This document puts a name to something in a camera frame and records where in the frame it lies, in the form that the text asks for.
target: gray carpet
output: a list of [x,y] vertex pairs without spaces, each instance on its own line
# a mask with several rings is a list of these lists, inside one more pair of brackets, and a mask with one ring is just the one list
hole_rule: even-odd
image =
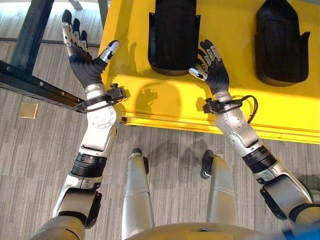
[[[30,2],[0,3],[0,38],[17,38],[28,12]],[[44,40],[62,40],[61,17],[65,9],[72,19],[80,20],[80,30],[90,32],[88,43],[100,44],[103,32],[100,12],[94,9],[75,10],[70,3],[55,2],[43,35]]]
[[[0,42],[0,60],[8,61],[13,47],[12,42]],[[41,45],[33,75],[83,97],[62,45]],[[34,100],[0,90],[0,240],[27,239],[51,217],[87,126],[84,114],[45,102],[39,103],[36,119],[18,118],[22,101]],[[264,143],[310,188],[320,189],[319,145]],[[210,181],[200,178],[200,163],[205,150],[211,149],[223,154],[230,167],[239,225],[263,232],[288,227],[288,221],[273,216],[259,184],[221,135],[122,125],[99,189],[103,195],[98,221],[86,232],[87,240],[120,239],[127,162],[134,148],[141,148],[149,159],[157,226],[206,219]]]

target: yellow table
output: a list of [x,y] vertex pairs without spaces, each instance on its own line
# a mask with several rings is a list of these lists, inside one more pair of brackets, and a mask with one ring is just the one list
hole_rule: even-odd
[[[251,125],[263,139],[320,144],[320,7],[298,0],[290,4],[299,16],[300,32],[309,38],[309,77],[287,87],[262,83],[255,76],[256,12],[264,0],[198,0],[199,40],[217,46],[229,73],[235,98],[254,95],[258,112]],[[118,83],[129,98],[121,108],[127,124],[197,132],[221,132],[202,106],[209,87],[191,75],[170,77],[154,72],[148,62],[149,12],[155,0],[112,0],[100,52],[116,39],[120,48],[103,73],[109,86]],[[242,107],[246,117],[252,102]]]

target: black cable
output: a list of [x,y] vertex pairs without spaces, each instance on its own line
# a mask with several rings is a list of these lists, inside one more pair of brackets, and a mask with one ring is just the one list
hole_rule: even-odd
[[253,106],[252,114],[250,114],[250,117],[249,117],[249,119],[248,119],[248,121],[247,121],[247,123],[250,124],[250,123],[252,122],[252,120],[254,119],[254,117],[255,117],[255,115],[256,115],[256,113],[257,113],[257,111],[258,111],[258,106],[259,106],[259,105],[258,105],[258,100],[256,99],[255,96],[252,96],[252,95],[246,95],[246,96],[244,96],[243,98],[240,99],[240,100],[241,100],[241,103],[238,103],[237,106],[232,107],[232,108],[230,108],[230,109],[228,109],[228,110],[218,111],[217,114],[225,114],[225,113],[227,113],[227,112],[230,112],[230,111],[232,111],[232,110],[235,110],[235,109],[238,109],[238,108],[242,107],[243,101],[246,100],[246,99],[248,99],[248,98],[252,98],[253,101],[254,101],[254,106]]
[[253,101],[254,101],[254,106],[253,106],[253,111],[252,111],[252,114],[250,114],[250,117],[247,121],[248,124],[251,123],[251,121],[254,119],[257,111],[258,111],[258,100],[256,99],[255,96],[252,96],[252,95],[247,95],[247,96],[244,96],[243,98],[241,98],[241,101],[243,102],[244,100],[248,99],[248,98],[252,98]]

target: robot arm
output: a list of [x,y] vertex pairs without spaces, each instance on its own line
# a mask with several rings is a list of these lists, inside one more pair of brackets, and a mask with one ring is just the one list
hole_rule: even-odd
[[206,99],[204,112],[214,114],[216,126],[262,185],[260,193],[277,218],[289,218],[302,225],[319,223],[320,205],[313,204],[308,190],[272,155],[249,125],[258,109],[256,100],[254,113],[247,122],[240,110],[243,99],[247,97],[232,99],[228,92],[228,73],[217,48],[207,39],[200,46],[206,52],[199,49],[204,62],[198,59],[197,63],[202,70],[191,68],[189,72],[205,81],[213,94],[214,100]]
[[115,142],[122,113],[117,103],[126,96],[123,89],[112,84],[106,91],[101,73],[116,53],[119,42],[112,41],[96,59],[87,52],[87,33],[79,33],[80,22],[66,10],[62,16],[62,33],[71,68],[84,87],[85,101],[78,104],[86,113],[88,126],[80,144],[72,170],[68,173],[52,218],[31,238],[85,238],[85,228],[97,220],[102,194],[97,191],[103,171]]

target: robot finger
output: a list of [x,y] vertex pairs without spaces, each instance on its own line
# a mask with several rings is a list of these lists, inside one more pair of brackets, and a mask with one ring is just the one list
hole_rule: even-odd
[[213,52],[210,49],[212,45],[213,44],[210,41],[207,41],[207,39],[204,42],[203,41],[200,42],[200,46],[204,49],[206,54],[209,56],[211,64],[215,62],[215,56],[214,56]]
[[195,76],[196,78],[202,80],[202,81],[206,81],[207,77],[208,77],[208,74],[206,74],[205,72],[201,71],[201,70],[198,70],[196,68],[190,68],[189,69],[189,73],[192,75],[192,76]]
[[108,63],[110,59],[116,54],[118,47],[119,47],[119,41],[113,40],[111,41],[105,50],[99,55],[99,58],[101,58],[105,63]]
[[73,28],[71,24],[72,15],[71,12],[65,10],[62,15],[62,34],[63,42],[67,47],[71,47],[74,42]]
[[73,20],[73,40],[74,42],[80,46],[80,21],[78,18]]
[[205,54],[201,49],[198,49],[198,54],[202,57],[202,59],[206,62],[208,66],[211,65],[211,60],[207,54]]
[[209,46],[211,52],[213,53],[214,59],[217,60],[218,62],[222,60],[221,55],[218,51],[218,49],[216,48],[216,46],[209,41],[208,39],[204,40],[204,43]]
[[86,32],[86,31],[82,31],[82,32],[81,32],[80,47],[81,47],[85,52],[88,51],[87,32]]
[[205,73],[208,73],[208,65],[204,64],[199,58],[196,60],[196,63],[203,69]]

